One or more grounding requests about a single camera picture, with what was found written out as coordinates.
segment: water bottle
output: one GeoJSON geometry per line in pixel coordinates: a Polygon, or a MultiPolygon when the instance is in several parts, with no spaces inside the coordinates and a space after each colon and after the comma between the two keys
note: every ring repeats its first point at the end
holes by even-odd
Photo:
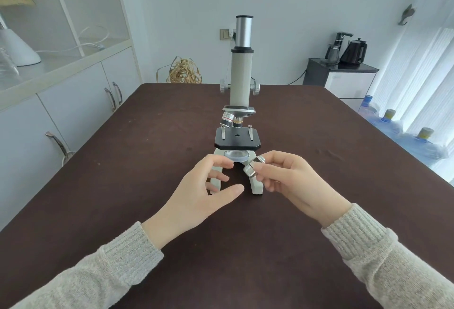
{"type": "Polygon", "coordinates": [[[428,140],[433,133],[434,130],[430,128],[422,128],[417,136],[403,133],[395,141],[412,156],[424,163],[427,167],[430,167],[439,160],[448,157],[445,147],[428,140]]]}
{"type": "Polygon", "coordinates": [[[0,46],[0,90],[8,89],[22,80],[10,55],[0,46]]]}
{"type": "Polygon", "coordinates": [[[378,117],[378,109],[371,105],[372,95],[366,95],[361,103],[360,110],[358,114],[367,119],[368,117],[376,116],[378,117]]]}
{"type": "Polygon", "coordinates": [[[372,116],[367,117],[367,121],[370,122],[373,126],[383,132],[391,139],[395,139],[399,134],[402,133],[402,124],[400,122],[395,122],[392,120],[396,111],[393,109],[386,110],[383,118],[372,116]]]}

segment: cabinet handle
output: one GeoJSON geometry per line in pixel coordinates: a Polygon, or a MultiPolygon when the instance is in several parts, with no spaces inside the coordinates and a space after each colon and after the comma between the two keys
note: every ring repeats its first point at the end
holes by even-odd
{"type": "Polygon", "coordinates": [[[104,88],[107,94],[110,95],[110,99],[112,100],[112,112],[115,112],[117,110],[117,105],[115,104],[115,99],[114,96],[112,95],[112,92],[108,90],[107,88],[104,88]]]}
{"type": "Polygon", "coordinates": [[[68,162],[68,160],[75,154],[74,151],[67,151],[65,146],[63,145],[63,143],[61,142],[61,140],[59,140],[57,138],[57,136],[55,136],[52,132],[48,131],[45,133],[45,135],[49,138],[52,138],[55,143],[58,144],[58,146],[60,147],[61,151],[63,152],[63,160],[61,161],[61,166],[63,167],[65,165],[66,162],[68,162]]]}
{"type": "Polygon", "coordinates": [[[121,106],[121,104],[123,103],[123,95],[121,93],[120,87],[115,82],[112,82],[112,84],[117,89],[118,94],[120,95],[120,100],[118,100],[118,106],[121,106]]]}

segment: wall socket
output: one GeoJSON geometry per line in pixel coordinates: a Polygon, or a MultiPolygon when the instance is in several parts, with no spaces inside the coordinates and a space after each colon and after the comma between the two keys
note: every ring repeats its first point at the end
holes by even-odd
{"type": "Polygon", "coordinates": [[[220,40],[230,40],[229,30],[219,30],[220,40]]]}

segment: cabinet door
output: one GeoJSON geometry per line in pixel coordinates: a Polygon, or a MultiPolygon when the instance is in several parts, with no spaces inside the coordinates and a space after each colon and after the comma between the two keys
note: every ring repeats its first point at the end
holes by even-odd
{"type": "Polygon", "coordinates": [[[358,112],[360,110],[361,103],[363,102],[363,99],[340,99],[340,100],[355,112],[358,112]]]}
{"type": "Polygon", "coordinates": [[[61,140],[36,95],[0,112],[0,230],[61,168],[61,140]]]}
{"type": "Polygon", "coordinates": [[[140,86],[133,49],[127,48],[101,62],[117,105],[125,101],[140,86]]]}
{"type": "Polygon", "coordinates": [[[363,99],[375,73],[329,73],[325,88],[341,99],[363,99]]]}
{"type": "Polygon", "coordinates": [[[70,150],[77,151],[112,114],[100,63],[38,94],[70,150]]]}

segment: microscope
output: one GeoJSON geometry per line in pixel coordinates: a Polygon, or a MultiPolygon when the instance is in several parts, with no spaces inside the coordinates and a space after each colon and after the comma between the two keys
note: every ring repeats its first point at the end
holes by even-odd
{"type": "MultiPolygon", "coordinates": [[[[221,80],[221,93],[230,89],[230,105],[224,106],[221,126],[216,130],[214,145],[215,155],[224,155],[234,162],[242,163],[244,172],[251,182],[252,192],[255,195],[263,193],[263,184],[257,181],[256,172],[251,166],[252,162],[265,162],[264,158],[257,156],[260,139],[252,125],[243,126],[243,120],[255,113],[249,106],[249,93],[258,95],[260,84],[256,81],[251,84],[251,71],[254,50],[251,48],[251,29],[253,16],[238,15],[236,17],[235,47],[231,50],[231,80],[226,86],[221,80]]],[[[221,167],[213,169],[222,172],[221,167]]],[[[211,183],[219,190],[221,181],[211,179],[211,183]]]]}

